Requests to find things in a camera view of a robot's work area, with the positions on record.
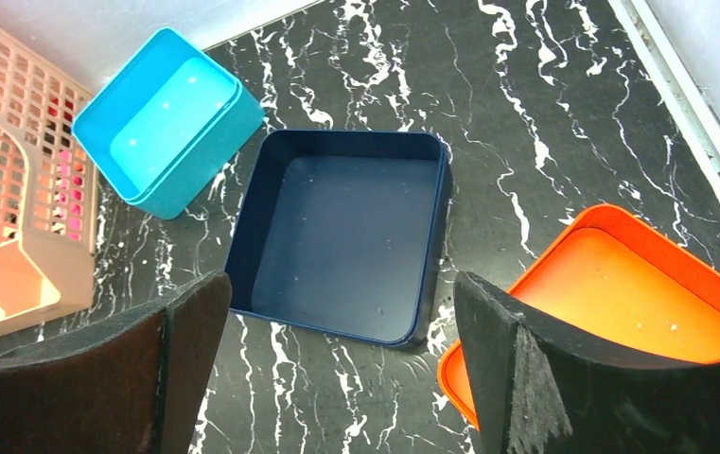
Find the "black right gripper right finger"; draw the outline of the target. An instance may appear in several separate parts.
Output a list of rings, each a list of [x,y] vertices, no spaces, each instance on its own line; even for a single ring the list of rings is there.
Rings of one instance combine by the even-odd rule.
[[[456,275],[456,323],[487,453],[720,453],[720,362],[620,345]]]

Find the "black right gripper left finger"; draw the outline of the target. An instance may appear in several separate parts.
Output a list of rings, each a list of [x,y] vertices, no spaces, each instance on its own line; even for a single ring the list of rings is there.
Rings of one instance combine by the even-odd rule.
[[[185,453],[229,313],[211,271],[0,356],[0,453]]]

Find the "orange plastic tray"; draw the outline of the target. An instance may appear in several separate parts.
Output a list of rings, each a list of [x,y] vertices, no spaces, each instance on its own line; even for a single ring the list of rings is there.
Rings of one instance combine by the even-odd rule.
[[[584,210],[504,291],[623,346],[720,362],[720,273],[616,205]],[[460,337],[442,356],[437,379],[479,430]]]

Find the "dark blue plastic tray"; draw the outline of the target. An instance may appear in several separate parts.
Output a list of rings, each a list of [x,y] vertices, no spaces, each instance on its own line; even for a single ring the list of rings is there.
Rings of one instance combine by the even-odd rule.
[[[239,314],[389,348],[427,337],[452,190],[422,131],[278,130],[225,262]]]

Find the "teal plastic tray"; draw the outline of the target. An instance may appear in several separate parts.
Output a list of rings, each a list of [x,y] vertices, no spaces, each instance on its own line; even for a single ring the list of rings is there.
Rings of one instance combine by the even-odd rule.
[[[77,114],[72,133],[124,202],[172,219],[264,117],[240,79],[163,27]]]

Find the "peach plastic file organizer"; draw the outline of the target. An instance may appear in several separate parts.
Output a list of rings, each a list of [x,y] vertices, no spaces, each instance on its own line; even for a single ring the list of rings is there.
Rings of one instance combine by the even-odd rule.
[[[93,302],[97,171],[71,131],[90,97],[0,28],[0,336]]]

